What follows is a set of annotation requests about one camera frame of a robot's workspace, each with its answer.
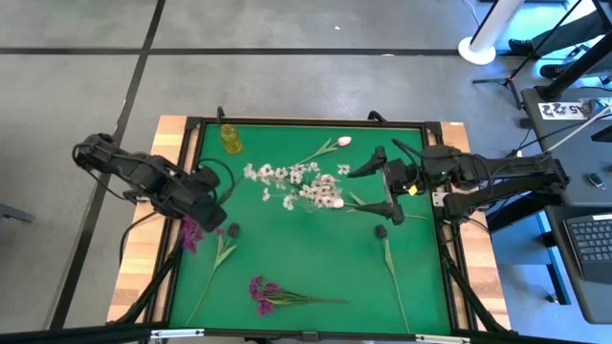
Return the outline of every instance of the label sticker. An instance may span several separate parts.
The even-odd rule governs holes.
[[[544,119],[588,119],[582,112],[581,102],[538,103],[537,107]]]

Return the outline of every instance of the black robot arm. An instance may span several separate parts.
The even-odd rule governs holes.
[[[206,231],[214,230],[227,218],[217,201],[219,178],[209,167],[187,174],[161,156],[128,153],[107,134],[94,134],[77,144],[73,159],[88,172],[119,177],[131,188],[123,192],[125,199],[135,204],[145,197],[157,212],[169,218],[188,216]]]
[[[404,221],[402,208],[397,202],[399,196],[435,191],[447,183],[464,190],[473,189],[483,182],[489,183],[471,193],[446,195],[443,199],[444,219],[454,223],[465,221],[476,209],[496,200],[526,191],[557,191],[569,183],[558,160],[550,155],[486,159],[445,145],[427,146],[418,152],[399,140],[393,140],[393,143],[406,153],[411,164],[406,165],[401,159],[388,161],[384,148],[376,147],[370,160],[349,173],[348,177],[358,178],[381,171],[388,202],[360,205],[356,210],[383,215],[394,225]],[[422,166],[416,159],[423,161]]]

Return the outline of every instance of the black stand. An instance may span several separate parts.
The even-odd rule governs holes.
[[[555,25],[555,27],[550,30],[548,32],[548,34],[546,34],[546,36],[544,37],[544,39],[542,39],[541,42],[539,42],[539,44],[537,45],[537,47],[534,48],[534,50],[527,56],[525,57],[525,59],[523,60],[523,62],[521,62],[521,64],[515,69],[513,70],[513,72],[508,75],[505,78],[490,78],[490,79],[476,79],[476,80],[472,80],[471,83],[472,84],[480,84],[480,83],[496,83],[499,85],[504,86],[505,88],[509,89],[510,92],[513,93],[513,97],[514,97],[514,102],[516,103],[516,108],[518,110],[521,110],[522,107],[522,101],[520,100],[520,97],[518,96],[518,92],[516,91],[516,88],[514,87],[514,77],[516,75],[518,75],[518,73],[523,69],[523,67],[525,67],[525,65],[527,64],[527,62],[529,62],[530,59],[534,58],[534,56],[537,55],[537,51],[544,45],[544,43],[546,43],[546,41],[548,41],[548,39],[553,35],[553,33],[555,33],[555,31],[558,29],[558,27],[561,26],[561,24],[563,24],[563,21],[565,21],[565,19],[567,19],[567,17],[572,14],[572,12],[576,9],[576,7],[582,2],[582,0],[578,0],[576,2],[576,4],[574,4],[574,6],[565,13],[565,15],[563,15],[563,17],[561,18],[561,20],[558,21],[558,23]]]

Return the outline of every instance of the black clamp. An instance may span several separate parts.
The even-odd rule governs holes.
[[[384,119],[383,115],[379,114],[378,111],[370,111],[370,113],[367,115],[367,119],[368,120],[375,120],[377,121],[381,126],[385,126],[386,125],[386,119]]]
[[[217,123],[221,124],[221,118],[226,116],[226,112],[223,111],[221,106],[217,106]]]

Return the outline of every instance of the wooden table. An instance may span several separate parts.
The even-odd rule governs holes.
[[[186,116],[161,116],[155,139],[153,140],[151,154],[161,155],[170,161],[177,162],[184,139],[186,121]],[[455,146],[463,152],[470,151],[466,128],[463,123],[443,122],[442,131],[446,145]],[[196,142],[197,137],[194,131],[191,137],[188,138],[185,166],[191,166]],[[151,211],[152,208],[149,204],[137,205],[134,221]],[[472,218],[481,223],[486,223],[485,216],[481,212],[474,213]],[[120,267],[107,320],[115,320],[122,316],[150,281],[161,243],[163,225],[164,218],[161,215],[155,215],[131,231],[123,254],[123,262]],[[178,221],[175,221],[171,240],[176,238],[177,229]],[[489,233],[484,228],[468,222],[461,225],[461,238],[471,287],[495,319],[502,326],[509,329],[510,320],[506,311]],[[451,245],[449,245],[449,249],[454,256],[455,252]],[[152,319],[154,321],[162,319],[167,280],[168,278],[166,277],[160,292],[158,292]],[[468,318],[463,296],[454,282],[453,286],[459,327],[466,329],[468,327]],[[478,326],[480,329],[484,329],[482,324],[478,324]]]

